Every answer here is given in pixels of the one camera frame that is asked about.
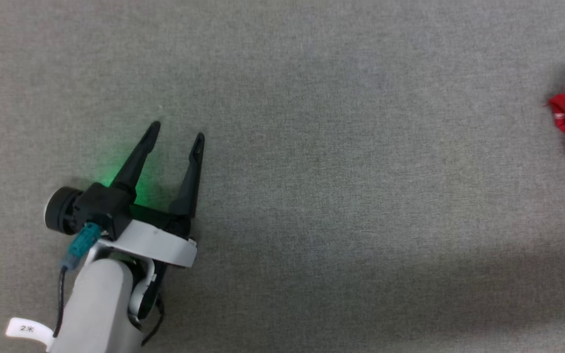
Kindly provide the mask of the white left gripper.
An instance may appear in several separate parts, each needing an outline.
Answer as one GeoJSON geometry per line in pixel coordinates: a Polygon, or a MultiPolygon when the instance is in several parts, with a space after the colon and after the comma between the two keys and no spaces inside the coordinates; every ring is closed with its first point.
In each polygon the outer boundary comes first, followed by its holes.
{"type": "MultiPolygon", "coordinates": [[[[146,132],[134,147],[126,162],[114,177],[110,188],[123,190],[129,201],[137,198],[135,190],[144,163],[155,147],[161,123],[150,123],[146,132]]],[[[98,244],[139,258],[157,260],[172,266],[191,268],[197,256],[197,244],[189,238],[179,236],[180,219],[175,215],[195,217],[197,212],[198,191],[204,158],[205,136],[198,133],[190,154],[188,168],[179,194],[170,203],[168,214],[147,206],[132,204],[132,221],[115,241],[101,239],[98,244]]]]}

